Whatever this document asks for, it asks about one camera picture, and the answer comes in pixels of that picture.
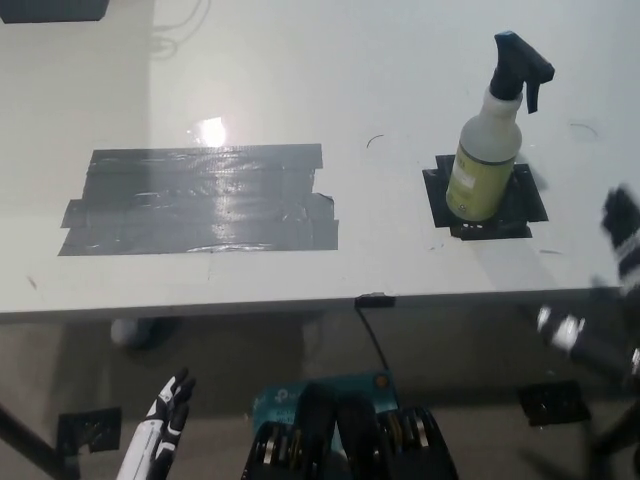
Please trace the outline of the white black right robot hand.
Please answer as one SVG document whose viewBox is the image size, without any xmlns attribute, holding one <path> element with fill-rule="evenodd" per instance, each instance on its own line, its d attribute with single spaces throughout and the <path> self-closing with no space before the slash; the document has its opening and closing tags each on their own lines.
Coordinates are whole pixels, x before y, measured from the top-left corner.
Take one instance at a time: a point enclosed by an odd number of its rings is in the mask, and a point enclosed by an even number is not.
<svg viewBox="0 0 640 480">
<path fill-rule="evenodd" d="M 639 205 L 624 186 L 609 191 L 601 226 L 617 264 L 623 340 L 585 316 L 544 305 L 536 318 L 544 342 L 572 361 L 631 388 L 639 387 Z"/>
</svg>

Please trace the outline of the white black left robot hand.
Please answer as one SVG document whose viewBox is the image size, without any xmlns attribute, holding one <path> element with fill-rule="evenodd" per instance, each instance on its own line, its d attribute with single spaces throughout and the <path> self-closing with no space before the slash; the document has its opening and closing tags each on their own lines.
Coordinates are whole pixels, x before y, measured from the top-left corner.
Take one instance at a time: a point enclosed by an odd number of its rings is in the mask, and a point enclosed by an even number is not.
<svg viewBox="0 0 640 480">
<path fill-rule="evenodd" d="M 187 368 L 173 375 L 137 425 L 117 480 L 165 480 L 189 416 L 196 380 Z"/>
</svg>

